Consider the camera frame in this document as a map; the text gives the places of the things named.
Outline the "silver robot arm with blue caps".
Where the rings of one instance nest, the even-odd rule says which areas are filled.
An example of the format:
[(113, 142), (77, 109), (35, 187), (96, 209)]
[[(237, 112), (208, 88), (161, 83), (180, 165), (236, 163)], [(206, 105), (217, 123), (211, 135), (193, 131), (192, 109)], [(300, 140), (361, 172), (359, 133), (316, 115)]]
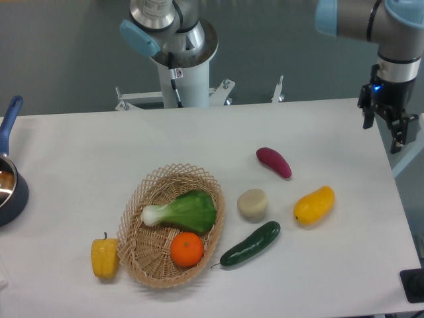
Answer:
[[(218, 38), (199, 16), (197, 1), (131, 1), (129, 18), (119, 28), (133, 50), (158, 66), (165, 107), (209, 105), (209, 61)], [(423, 57), (423, 2), (320, 1), (315, 28), (378, 45), (370, 81), (358, 98), (363, 127), (370, 128), (375, 116), (385, 120), (392, 134), (391, 153), (413, 142), (418, 116), (405, 107)]]

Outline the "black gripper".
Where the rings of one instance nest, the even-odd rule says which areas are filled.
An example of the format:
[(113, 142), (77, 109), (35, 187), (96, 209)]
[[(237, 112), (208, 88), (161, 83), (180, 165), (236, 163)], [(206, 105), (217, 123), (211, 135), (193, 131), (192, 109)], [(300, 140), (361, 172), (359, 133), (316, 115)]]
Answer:
[(395, 154), (417, 137), (418, 116), (405, 110), (415, 80), (390, 82), (378, 75), (380, 69), (379, 64), (372, 66), (370, 81), (361, 87), (357, 105), (362, 110), (363, 129), (373, 126), (375, 114), (385, 120), (392, 133), (390, 153)]

